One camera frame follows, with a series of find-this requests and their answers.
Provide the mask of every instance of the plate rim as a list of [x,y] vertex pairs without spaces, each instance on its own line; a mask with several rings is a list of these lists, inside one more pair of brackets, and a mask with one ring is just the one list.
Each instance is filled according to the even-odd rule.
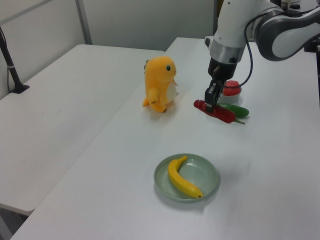
[[[173,197],[171,195],[168,195],[167,193],[165,193],[157,184],[157,181],[156,181],[156,171],[158,169],[158,167],[165,161],[167,161],[168,159],[170,158],[173,158],[175,156],[196,156],[197,158],[201,158],[205,161],[207,161],[212,167],[213,169],[216,171],[217,175],[218,175],[218,180],[217,180],[217,183],[215,185],[215,187],[211,190],[210,193],[208,193],[207,195],[205,195],[204,197],[201,197],[201,198],[177,198],[177,197]],[[197,201],[201,201],[203,199],[207,199],[209,198],[210,196],[214,195],[215,193],[217,193],[218,189],[220,188],[220,184],[221,184],[221,176],[220,176],[220,173],[219,171],[217,170],[217,168],[215,167],[215,165],[213,165],[212,162],[210,162],[208,159],[204,158],[203,156],[200,156],[200,155],[197,155],[197,154],[193,154],[193,153],[176,153],[176,154],[173,154],[173,155],[170,155],[166,158],[164,158],[161,162],[159,162],[159,164],[155,167],[154,169],[154,172],[153,172],[153,182],[154,182],[154,185],[156,186],[156,188],[164,195],[166,196],[167,198],[169,199],[172,199],[172,200],[175,200],[175,201],[178,201],[178,202],[197,202]]]

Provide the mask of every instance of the black cable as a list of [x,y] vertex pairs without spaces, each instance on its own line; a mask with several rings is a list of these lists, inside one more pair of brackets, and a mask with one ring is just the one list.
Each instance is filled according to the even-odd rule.
[[8,92],[11,93],[10,87],[9,87],[9,68],[6,68],[6,85],[8,87]]
[[302,15],[302,14],[308,14],[310,12],[312,12],[313,10],[319,8],[319,6],[316,6],[315,8],[311,9],[311,10],[308,10],[308,11],[300,11],[300,12],[297,12],[297,13],[292,13],[292,14],[289,14],[288,17],[291,17],[291,16],[295,16],[295,15]]
[[5,36],[4,32],[2,31],[1,26],[0,26],[0,33],[1,33],[1,35],[3,36],[3,39],[4,39],[4,43],[5,43],[5,45],[7,45],[6,36]]
[[215,79],[215,74],[212,74],[212,80],[213,80],[213,82],[214,82],[216,85],[218,85],[218,86],[220,86],[220,87],[222,87],[222,88],[238,89],[238,88],[240,88],[241,86],[245,85],[245,84],[248,82],[249,78],[251,77],[252,71],[253,71],[253,69],[254,69],[254,59],[253,59],[253,57],[252,57],[251,48],[250,48],[250,46],[249,46],[249,41],[248,41],[248,37],[247,37],[247,28],[249,27],[249,25],[250,25],[252,22],[254,22],[254,21],[257,20],[258,18],[261,18],[262,16],[265,16],[265,15],[267,15],[267,14],[268,14],[268,12],[265,12],[265,13],[262,13],[262,14],[256,16],[255,18],[251,19],[251,20],[245,25],[245,27],[244,27],[244,31],[243,31],[244,40],[245,40],[245,44],[246,44],[246,46],[247,46],[247,48],[248,48],[248,52],[249,52],[249,56],[250,56],[250,72],[249,72],[249,75],[248,75],[248,77],[246,78],[246,80],[244,80],[244,82],[241,83],[241,84],[238,85],[238,86],[226,86],[226,85],[221,84],[220,82],[218,82],[218,81]]
[[[3,37],[3,39],[4,39],[5,45],[7,45],[6,36],[5,36],[4,32],[2,31],[1,26],[0,26],[0,33],[1,33],[2,37]],[[8,92],[11,93],[10,87],[9,87],[9,68],[8,67],[6,68],[6,85],[8,87]]]

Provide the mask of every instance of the toy banana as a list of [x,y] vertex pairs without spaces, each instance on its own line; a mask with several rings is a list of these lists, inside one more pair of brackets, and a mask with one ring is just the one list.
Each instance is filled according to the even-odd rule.
[[178,173],[181,164],[184,163],[187,159],[187,156],[183,156],[179,159],[174,159],[169,163],[169,179],[175,187],[177,187],[181,192],[188,195],[189,197],[202,198],[204,195],[201,190],[196,185],[184,179]]

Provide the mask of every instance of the black stand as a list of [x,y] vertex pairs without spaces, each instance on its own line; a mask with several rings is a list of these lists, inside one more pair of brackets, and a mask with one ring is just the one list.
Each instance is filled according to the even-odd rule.
[[318,70],[318,91],[319,91],[319,104],[320,104],[320,38],[312,41],[304,47],[304,51],[316,54],[316,66]]
[[5,36],[2,35],[2,33],[0,32],[0,48],[2,51],[2,54],[4,56],[4,59],[6,61],[7,67],[9,68],[9,71],[11,73],[12,79],[14,81],[14,89],[11,91],[12,93],[15,94],[21,94],[22,92],[24,92],[25,90],[27,90],[29,88],[28,85],[23,85],[19,79],[18,73],[16,71],[15,65],[12,62],[10,53],[8,51],[7,48],[7,43],[5,40]]

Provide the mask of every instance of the green plate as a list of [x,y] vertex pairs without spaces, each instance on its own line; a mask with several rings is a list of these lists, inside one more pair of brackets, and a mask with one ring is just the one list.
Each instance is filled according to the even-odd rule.
[[[202,191],[202,198],[193,198],[185,195],[169,179],[169,163],[183,156],[187,156],[188,160],[182,164],[179,174]],[[201,156],[189,153],[176,154],[164,159],[156,167],[153,178],[155,185],[165,196],[180,202],[194,202],[205,199],[215,194],[220,186],[220,175],[213,164]]]

